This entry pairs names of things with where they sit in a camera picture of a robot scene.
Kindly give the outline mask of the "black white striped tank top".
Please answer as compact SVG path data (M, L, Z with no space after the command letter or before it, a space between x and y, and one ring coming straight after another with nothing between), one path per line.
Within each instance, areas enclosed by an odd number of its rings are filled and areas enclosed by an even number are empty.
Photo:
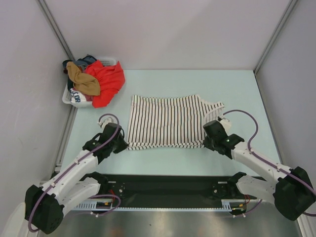
M127 142L130 151L153 148L203 147L203 126L217 119L222 102L207 102L199 95L154 98L133 95Z

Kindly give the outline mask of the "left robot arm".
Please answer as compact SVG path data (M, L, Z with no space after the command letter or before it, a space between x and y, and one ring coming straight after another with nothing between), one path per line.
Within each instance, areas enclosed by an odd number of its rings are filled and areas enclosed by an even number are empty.
M111 154L128 147L124 131L117 123L108 123L82 147L66 169L40 187L32 185L25 194L25 220L31 233L50 234L77 205L89 198L111 199L111 211L120 204L119 196L110 192L108 179L96 167Z

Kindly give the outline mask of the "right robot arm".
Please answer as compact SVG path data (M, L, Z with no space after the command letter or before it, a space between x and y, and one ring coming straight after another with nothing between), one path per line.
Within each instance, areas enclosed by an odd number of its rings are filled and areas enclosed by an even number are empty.
M295 221L316 201L316 192L307 172L261 158L236 134L227 135L221 121L213 120L203 126L204 146L244 164L259 179L243 172L231 177L228 193L233 198L250 195L273 204L285 218Z

